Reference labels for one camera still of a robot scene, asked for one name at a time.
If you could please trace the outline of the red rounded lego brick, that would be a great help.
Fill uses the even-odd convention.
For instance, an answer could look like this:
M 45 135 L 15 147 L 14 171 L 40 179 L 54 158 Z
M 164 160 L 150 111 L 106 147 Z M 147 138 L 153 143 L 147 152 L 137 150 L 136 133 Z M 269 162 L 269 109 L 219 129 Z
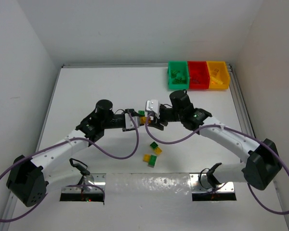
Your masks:
M 191 83 L 192 84 L 201 84 L 201 78 L 199 78 L 199 77 L 191 77 Z

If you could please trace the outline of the long tan lego plate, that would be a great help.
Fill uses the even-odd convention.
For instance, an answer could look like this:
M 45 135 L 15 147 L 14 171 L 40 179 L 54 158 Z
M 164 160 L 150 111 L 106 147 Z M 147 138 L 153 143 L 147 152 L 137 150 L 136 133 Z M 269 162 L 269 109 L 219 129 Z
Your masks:
M 222 85 L 223 82 L 216 77 L 210 77 L 211 83 L 216 85 Z

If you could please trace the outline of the small yellow lego plate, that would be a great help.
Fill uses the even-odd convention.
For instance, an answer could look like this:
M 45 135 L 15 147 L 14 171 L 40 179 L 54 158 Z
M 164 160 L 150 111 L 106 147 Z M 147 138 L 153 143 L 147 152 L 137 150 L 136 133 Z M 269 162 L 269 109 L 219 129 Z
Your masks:
M 140 117 L 140 124 L 145 124 L 146 123 L 146 116 Z

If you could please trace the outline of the green lego plate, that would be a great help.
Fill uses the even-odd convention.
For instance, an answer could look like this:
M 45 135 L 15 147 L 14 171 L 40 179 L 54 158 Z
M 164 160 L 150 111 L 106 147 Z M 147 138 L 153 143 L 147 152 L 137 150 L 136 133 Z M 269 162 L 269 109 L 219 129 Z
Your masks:
M 145 112 L 143 110 L 138 110 L 138 114 L 140 115 L 140 117 L 145 116 Z

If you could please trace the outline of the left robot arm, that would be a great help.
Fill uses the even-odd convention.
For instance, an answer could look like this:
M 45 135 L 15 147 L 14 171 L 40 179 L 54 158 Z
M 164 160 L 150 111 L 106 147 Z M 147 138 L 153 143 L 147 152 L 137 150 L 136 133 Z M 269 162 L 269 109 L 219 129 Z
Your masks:
M 95 109 L 59 143 L 45 148 L 31 157 L 15 159 L 6 186 L 27 207 L 39 204 L 48 192 L 65 186 L 82 187 L 89 191 L 94 186 L 88 166 L 72 156 L 94 146 L 106 129 L 137 130 L 142 114 L 125 109 L 115 114 L 111 101 L 103 99 Z

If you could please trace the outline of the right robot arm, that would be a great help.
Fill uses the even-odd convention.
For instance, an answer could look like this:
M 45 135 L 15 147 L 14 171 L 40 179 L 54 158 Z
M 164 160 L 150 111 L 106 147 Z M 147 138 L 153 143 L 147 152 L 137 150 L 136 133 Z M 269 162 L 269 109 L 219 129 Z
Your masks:
M 153 120 L 149 126 L 163 130 L 170 122 L 180 122 L 184 128 L 209 138 L 235 154 L 238 164 L 216 163 L 198 178 L 205 189 L 213 189 L 227 182 L 245 182 L 257 190 L 265 190 L 282 165 L 277 160 L 273 141 L 265 139 L 258 143 L 246 134 L 231 130 L 204 109 L 195 108 L 185 90 L 170 94 L 171 107 L 158 100 L 148 100 L 145 111 Z

